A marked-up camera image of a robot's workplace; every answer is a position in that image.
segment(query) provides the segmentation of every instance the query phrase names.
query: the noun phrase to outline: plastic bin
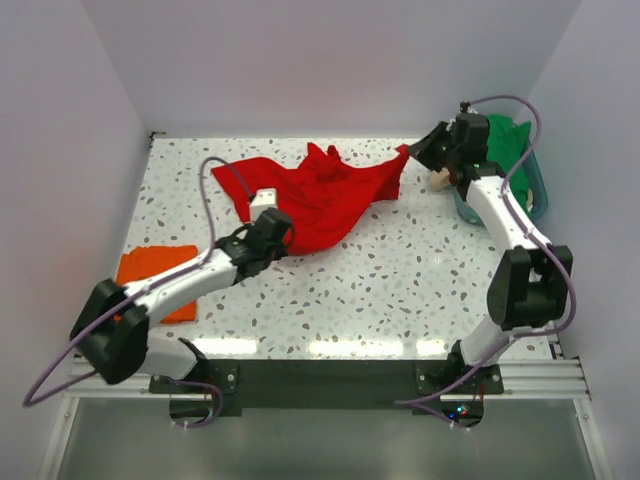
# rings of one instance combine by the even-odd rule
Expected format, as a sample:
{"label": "plastic bin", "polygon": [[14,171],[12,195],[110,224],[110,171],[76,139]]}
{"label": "plastic bin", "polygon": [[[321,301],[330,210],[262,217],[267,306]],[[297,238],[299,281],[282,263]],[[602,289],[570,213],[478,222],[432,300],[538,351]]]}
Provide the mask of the plastic bin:
{"label": "plastic bin", "polygon": [[[531,144],[527,141],[522,153],[524,153]],[[544,182],[542,181],[542,174],[540,173],[540,167],[538,167],[538,161],[534,152],[529,154],[529,157],[522,164],[524,173],[529,179],[529,189],[533,192],[533,208],[530,212],[527,212],[532,222],[536,222],[544,215],[549,206],[549,199],[547,198],[547,190],[544,188]],[[473,225],[482,225],[482,220],[467,204],[462,200],[462,197],[458,191],[453,189],[453,198],[456,202],[456,209],[458,214],[465,222],[472,223]]]}

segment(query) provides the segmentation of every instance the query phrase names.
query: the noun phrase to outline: white enclosure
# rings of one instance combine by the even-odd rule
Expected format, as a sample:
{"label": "white enclosure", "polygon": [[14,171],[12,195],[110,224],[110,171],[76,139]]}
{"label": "white enclosure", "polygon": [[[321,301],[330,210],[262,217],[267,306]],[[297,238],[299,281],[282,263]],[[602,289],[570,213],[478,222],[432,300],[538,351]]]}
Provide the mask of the white enclosure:
{"label": "white enclosure", "polygon": [[22,397],[126,248],[149,132],[412,138],[512,93],[543,117],[540,226],[575,255],[565,353],[617,478],[637,478],[638,18],[633,0],[5,0],[0,477],[38,474],[59,399]]}

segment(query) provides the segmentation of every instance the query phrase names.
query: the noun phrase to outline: folded orange towel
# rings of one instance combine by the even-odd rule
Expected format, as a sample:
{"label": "folded orange towel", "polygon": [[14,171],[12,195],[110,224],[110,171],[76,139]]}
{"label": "folded orange towel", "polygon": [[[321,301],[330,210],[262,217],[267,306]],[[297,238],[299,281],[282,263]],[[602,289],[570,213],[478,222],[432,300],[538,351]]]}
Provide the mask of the folded orange towel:
{"label": "folded orange towel", "polygon": [[[191,260],[196,255],[198,255],[198,249],[195,245],[137,247],[131,253],[122,256],[116,283],[124,285],[152,277]],[[196,302],[192,302],[171,313],[161,323],[174,324],[195,320]]]}

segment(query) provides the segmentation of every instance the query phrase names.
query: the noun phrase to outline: black mounting plate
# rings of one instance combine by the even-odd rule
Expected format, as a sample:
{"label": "black mounting plate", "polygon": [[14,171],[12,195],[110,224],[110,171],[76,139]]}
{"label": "black mounting plate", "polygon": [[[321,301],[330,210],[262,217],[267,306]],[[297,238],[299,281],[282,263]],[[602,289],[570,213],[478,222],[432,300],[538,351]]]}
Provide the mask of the black mounting plate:
{"label": "black mounting plate", "polygon": [[[445,363],[446,360],[208,360],[211,381],[224,394],[222,414],[226,416],[241,415],[244,408],[395,409],[395,400],[438,391],[441,387],[429,385],[426,376],[440,371]],[[473,395],[479,385],[484,386],[485,394],[503,393],[500,368],[482,369],[451,394]],[[177,395],[203,391],[152,379],[149,392]],[[429,405],[442,411],[439,402]]]}

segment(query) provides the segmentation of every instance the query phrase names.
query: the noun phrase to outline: glass panel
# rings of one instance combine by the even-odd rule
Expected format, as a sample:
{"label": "glass panel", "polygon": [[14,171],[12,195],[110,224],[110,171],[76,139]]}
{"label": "glass panel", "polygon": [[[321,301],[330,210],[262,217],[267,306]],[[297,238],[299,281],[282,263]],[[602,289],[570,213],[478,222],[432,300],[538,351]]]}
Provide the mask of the glass panel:
{"label": "glass panel", "polygon": [[471,435],[408,411],[247,410],[184,431],[167,400],[83,400],[60,477],[593,479],[571,401],[487,402]]}

